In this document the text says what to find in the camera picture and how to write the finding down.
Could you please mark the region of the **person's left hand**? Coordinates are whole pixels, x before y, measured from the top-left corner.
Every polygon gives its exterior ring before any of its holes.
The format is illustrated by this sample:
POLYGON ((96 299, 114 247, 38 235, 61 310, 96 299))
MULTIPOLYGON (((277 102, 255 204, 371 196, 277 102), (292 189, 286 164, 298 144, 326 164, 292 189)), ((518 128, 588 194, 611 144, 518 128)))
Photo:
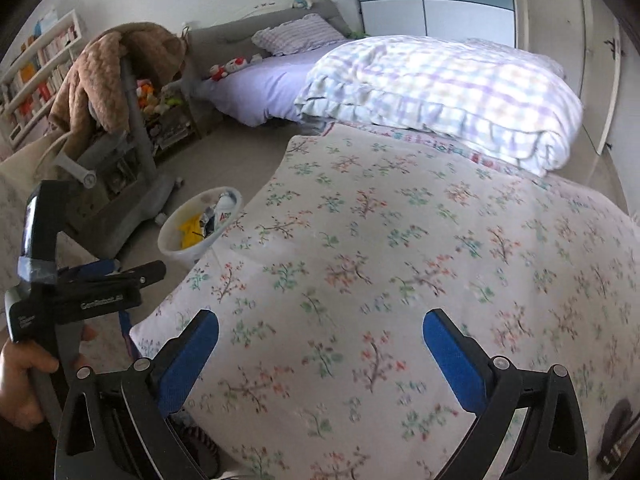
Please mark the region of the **person's left hand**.
POLYGON ((58 359, 35 341, 7 339, 1 349, 1 417, 25 431, 40 425, 44 415, 29 372, 52 374, 59 367, 58 359))

